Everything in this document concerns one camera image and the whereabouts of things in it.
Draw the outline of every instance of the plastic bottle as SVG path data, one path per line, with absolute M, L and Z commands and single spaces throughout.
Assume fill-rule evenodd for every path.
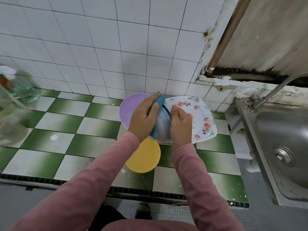
M 38 100 L 40 95 L 33 89 L 32 85 L 16 77 L 17 70 L 8 66 L 0 66 L 0 74 L 7 79 L 7 85 L 25 102 L 33 102 Z

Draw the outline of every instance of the right hand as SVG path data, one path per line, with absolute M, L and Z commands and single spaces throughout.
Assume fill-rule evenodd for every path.
M 170 137 L 172 139 L 172 151 L 192 142 L 192 119 L 187 113 L 176 105 L 171 108 Z

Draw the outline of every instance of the tiled wall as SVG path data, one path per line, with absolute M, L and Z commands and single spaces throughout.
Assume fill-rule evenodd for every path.
M 44 89 L 203 99 L 207 87 L 190 82 L 224 2 L 0 0 L 0 63 Z

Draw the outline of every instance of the sink drain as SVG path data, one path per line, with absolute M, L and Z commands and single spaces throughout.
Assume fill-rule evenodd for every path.
M 277 146 L 274 149 L 277 160 L 289 167 L 293 167 L 295 165 L 296 158 L 293 153 L 283 146 Z

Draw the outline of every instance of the rusty wall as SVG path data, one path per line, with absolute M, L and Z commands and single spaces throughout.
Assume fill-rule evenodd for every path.
M 308 71 L 308 0 L 252 0 L 219 67 Z

